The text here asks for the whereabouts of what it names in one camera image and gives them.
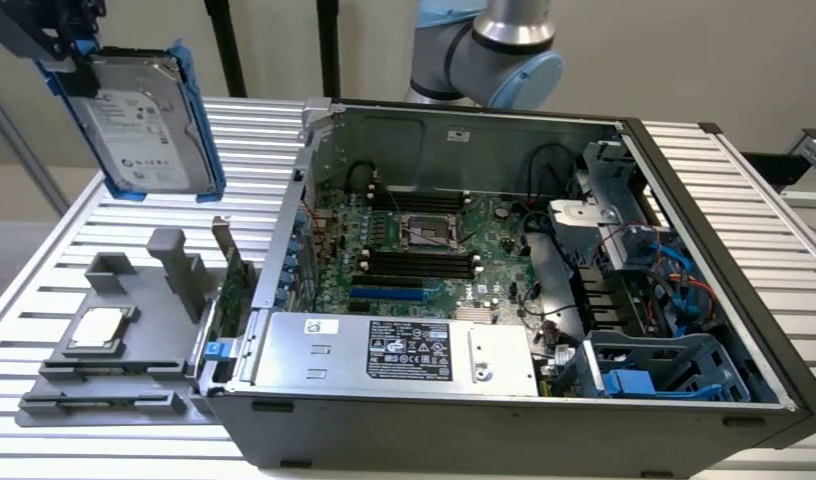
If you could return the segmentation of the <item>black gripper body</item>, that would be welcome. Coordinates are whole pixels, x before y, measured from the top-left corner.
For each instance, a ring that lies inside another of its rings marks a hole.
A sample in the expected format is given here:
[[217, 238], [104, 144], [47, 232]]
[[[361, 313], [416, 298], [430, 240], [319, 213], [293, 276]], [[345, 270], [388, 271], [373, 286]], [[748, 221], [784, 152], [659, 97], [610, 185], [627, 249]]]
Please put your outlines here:
[[93, 45], [103, 0], [0, 1], [0, 44], [20, 58], [64, 61]]

